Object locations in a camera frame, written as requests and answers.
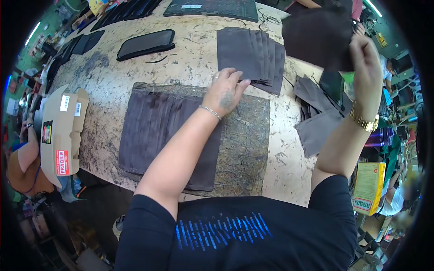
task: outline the gold watch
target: gold watch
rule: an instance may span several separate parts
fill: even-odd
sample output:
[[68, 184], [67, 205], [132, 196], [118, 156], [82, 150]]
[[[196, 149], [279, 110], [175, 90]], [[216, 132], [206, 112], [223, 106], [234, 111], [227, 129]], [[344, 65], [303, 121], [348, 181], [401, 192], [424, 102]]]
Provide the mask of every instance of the gold watch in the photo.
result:
[[353, 119], [357, 123], [358, 126], [362, 127], [363, 130], [365, 130], [367, 132], [375, 131], [378, 127], [378, 119], [380, 116], [377, 114], [375, 116], [374, 121], [366, 121], [362, 117], [360, 117], [356, 114], [356, 112], [354, 110], [354, 105], [355, 105], [355, 103], [353, 104], [353, 107], [351, 109], [350, 118]]

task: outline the blue graphic print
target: blue graphic print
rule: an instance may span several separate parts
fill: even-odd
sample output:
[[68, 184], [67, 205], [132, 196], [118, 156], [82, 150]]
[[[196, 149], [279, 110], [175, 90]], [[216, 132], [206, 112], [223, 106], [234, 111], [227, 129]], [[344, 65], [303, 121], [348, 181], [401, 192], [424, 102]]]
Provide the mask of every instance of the blue graphic print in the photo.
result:
[[268, 229], [267, 224], [260, 213], [252, 212], [248, 218], [229, 218], [217, 220], [217, 223], [211, 221], [197, 222], [188, 221], [184, 223], [178, 221], [176, 225], [176, 237], [178, 239], [178, 248], [183, 249], [217, 249], [219, 246], [226, 246], [233, 238], [239, 242], [254, 243], [259, 238], [262, 240], [266, 237], [272, 238], [273, 235]]

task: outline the sticker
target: sticker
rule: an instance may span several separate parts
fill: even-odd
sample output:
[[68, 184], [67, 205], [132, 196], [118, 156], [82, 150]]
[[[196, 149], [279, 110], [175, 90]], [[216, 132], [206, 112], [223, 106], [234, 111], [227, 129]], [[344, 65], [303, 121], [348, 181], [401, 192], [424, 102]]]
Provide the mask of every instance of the sticker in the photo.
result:
[[53, 121], [44, 122], [42, 127], [42, 143], [51, 144], [51, 130], [53, 129]]
[[367, 200], [367, 199], [355, 198], [353, 200], [354, 207], [365, 210], [365, 211], [368, 211], [369, 209], [371, 209], [371, 204], [372, 204], [372, 202], [370, 200]]
[[68, 111], [69, 96], [62, 95], [62, 102], [60, 103], [60, 111]]
[[76, 111], [74, 112], [74, 117], [80, 117], [81, 103], [76, 103]]
[[202, 5], [182, 5], [182, 9], [199, 9]]
[[69, 175], [67, 150], [56, 150], [56, 172], [57, 175]]

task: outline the silver bracelet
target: silver bracelet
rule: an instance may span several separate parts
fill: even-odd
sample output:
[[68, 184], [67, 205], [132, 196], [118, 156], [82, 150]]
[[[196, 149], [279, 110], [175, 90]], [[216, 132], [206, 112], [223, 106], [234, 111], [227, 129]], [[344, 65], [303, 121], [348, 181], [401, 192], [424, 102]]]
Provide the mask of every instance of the silver bracelet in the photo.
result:
[[199, 108], [203, 108], [203, 109], [208, 110], [208, 111], [211, 112], [214, 116], [216, 116], [216, 117], [218, 118], [218, 120], [221, 121], [221, 118], [220, 118], [220, 116], [218, 115], [218, 113], [215, 112], [215, 111], [213, 111], [211, 108], [209, 108], [209, 107], [207, 107], [207, 106], [203, 106], [203, 105], [199, 105]]

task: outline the yellow box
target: yellow box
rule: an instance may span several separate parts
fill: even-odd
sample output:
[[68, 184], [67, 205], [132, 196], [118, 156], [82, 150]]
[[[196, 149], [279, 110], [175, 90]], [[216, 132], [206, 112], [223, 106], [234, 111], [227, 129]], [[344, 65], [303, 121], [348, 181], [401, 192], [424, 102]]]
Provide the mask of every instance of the yellow box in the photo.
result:
[[358, 163], [352, 197], [353, 210], [372, 216], [377, 212], [383, 190], [386, 163]]

